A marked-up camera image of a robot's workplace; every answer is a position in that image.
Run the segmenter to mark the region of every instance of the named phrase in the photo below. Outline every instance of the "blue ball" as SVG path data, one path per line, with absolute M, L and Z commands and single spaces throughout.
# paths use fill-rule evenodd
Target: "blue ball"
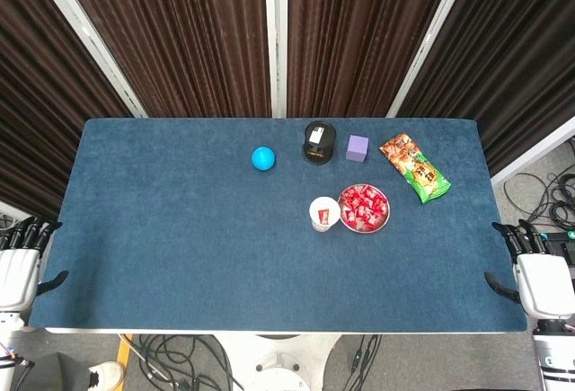
M 271 148 L 258 147 L 253 150 L 252 164 L 260 171 L 269 170 L 276 162 L 276 156 L 271 151 Z

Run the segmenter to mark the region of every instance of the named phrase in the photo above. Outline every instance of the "snack bag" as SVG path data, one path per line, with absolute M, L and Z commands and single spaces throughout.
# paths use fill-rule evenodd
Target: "snack bag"
M 451 183 L 429 162 L 406 133 L 400 133 L 379 149 L 420 195 L 424 204 L 440 197 L 451 187 Z

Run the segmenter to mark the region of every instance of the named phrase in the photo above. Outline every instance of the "paper cup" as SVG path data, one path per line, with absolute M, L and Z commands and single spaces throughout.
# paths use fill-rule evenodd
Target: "paper cup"
M 318 212 L 320 209 L 328 209 L 330 211 L 327 224 L 320 223 L 320 215 Z M 335 225 L 335 223 L 340 219 L 340 213 L 341 211 L 338 201 L 327 196 L 315 198 L 309 206 L 309 217 L 312 219 L 312 227 L 319 232 L 325 232 Z

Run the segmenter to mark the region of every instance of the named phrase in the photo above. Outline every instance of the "person's leg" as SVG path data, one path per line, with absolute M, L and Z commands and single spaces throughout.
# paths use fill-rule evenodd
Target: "person's leg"
M 35 362 L 20 391 L 111 391 L 124 376 L 118 362 L 104 362 L 88 369 L 59 352 Z

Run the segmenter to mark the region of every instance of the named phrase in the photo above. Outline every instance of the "white shoe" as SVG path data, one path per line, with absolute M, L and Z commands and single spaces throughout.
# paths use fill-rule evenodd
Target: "white shoe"
M 112 391 L 124 378 L 124 366 L 116 361 L 103 362 L 89 368 L 88 391 Z

